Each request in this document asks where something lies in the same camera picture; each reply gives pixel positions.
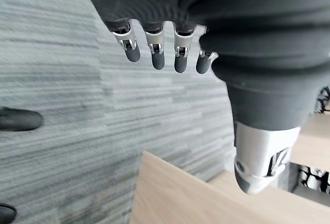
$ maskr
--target gray carpet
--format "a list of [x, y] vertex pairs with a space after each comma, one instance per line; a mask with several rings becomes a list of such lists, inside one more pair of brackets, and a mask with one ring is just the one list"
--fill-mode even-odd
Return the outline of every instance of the gray carpet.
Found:
[[184, 74], [129, 62], [89, 0], [0, 0], [0, 105], [36, 110], [44, 126], [0, 133], [0, 202], [19, 224], [128, 223], [143, 150], [203, 180], [233, 154], [224, 83], [195, 72], [198, 36]]

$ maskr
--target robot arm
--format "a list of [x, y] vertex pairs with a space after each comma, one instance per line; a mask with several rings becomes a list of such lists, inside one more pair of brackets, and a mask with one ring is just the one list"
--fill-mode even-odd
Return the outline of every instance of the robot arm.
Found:
[[290, 159], [318, 90], [330, 78], [330, 0], [92, 0], [128, 59], [140, 58], [129, 19], [145, 31], [153, 66], [164, 66], [164, 21], [175, 29], [175, 70], [187, 65], [196, 24], [196, 70], [227, 84], [232, 105], [236, 179], [248, 194], [263, 190]]

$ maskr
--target silver metal component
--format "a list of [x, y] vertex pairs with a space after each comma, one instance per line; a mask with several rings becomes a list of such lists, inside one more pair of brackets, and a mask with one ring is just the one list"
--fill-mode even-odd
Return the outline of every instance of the silver metal component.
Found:
[[217, 54], [214, 53], [214, 52], [209, 53], [209, 52], [206, 52], [203, 49], [200, 49], [200, 56], [201, 56], [201, 58], [204, 58], [205, 55], [209, 56], [209, 59], [211, 59], [211, 60], [213, 60], [214, 58], [217, 57]]
[[182, 36], [179, 35], [174, 28], [174, 50], [176, 57], [179, 57], [180, 54], [184, 55], [185, 58], [188, 57], [192, 38], [193, 33], [187, 36]]
[[145, 37], [151, 54], [155, 54], [155, 49], [159, 54], [164, 52], [164, 29], [158, 33], [145, 32]]
[[260, 130], [237, 122], [235, 176], [247, 194], [265, 189], [285, 169], [300, 127], [289, 130]]
[[129, 23], [129, 31], [126, 33], [112, 32], [118, 43], [124, 50], [135, 50], [137, 42], [131, 23]]

